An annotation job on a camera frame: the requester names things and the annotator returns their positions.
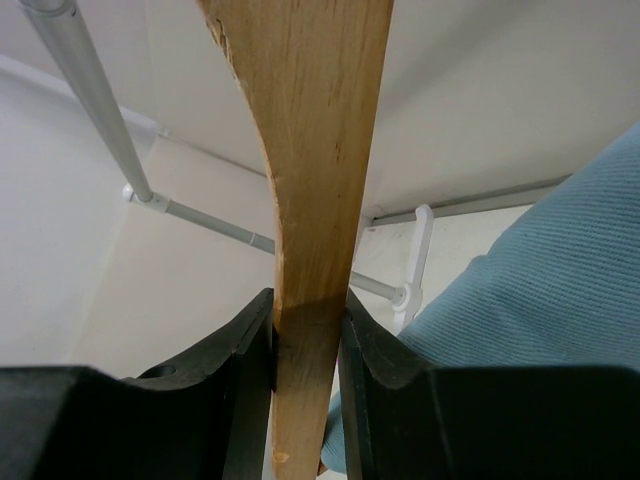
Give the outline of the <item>wooden clothes hanger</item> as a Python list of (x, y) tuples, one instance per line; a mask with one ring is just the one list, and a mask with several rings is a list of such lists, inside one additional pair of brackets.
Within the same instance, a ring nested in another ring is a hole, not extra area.
[(360, 221), (389, 1), (203, 1), (247, 101), (276, 211), (272, 466), (320, 464)]

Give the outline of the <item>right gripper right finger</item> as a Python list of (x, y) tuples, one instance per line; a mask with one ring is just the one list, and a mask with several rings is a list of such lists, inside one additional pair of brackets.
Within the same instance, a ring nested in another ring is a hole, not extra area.
[(635, 479), (639, 375), (441, 368), (350, 296), (339, 354), (351, 479)]

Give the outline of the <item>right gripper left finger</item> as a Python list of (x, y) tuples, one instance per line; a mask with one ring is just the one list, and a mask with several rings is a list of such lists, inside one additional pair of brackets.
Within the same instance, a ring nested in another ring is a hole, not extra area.
[(86, 366), (1, 372), (5, 479), (258, 479), (273, 293), (136, 378)]

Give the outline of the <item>light blue trousers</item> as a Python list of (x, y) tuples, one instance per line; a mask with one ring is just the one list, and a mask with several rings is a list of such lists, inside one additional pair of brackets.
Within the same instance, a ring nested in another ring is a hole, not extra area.
[(399, 338), (441, 368), (638, 373), (638, 128), (518, 218)]

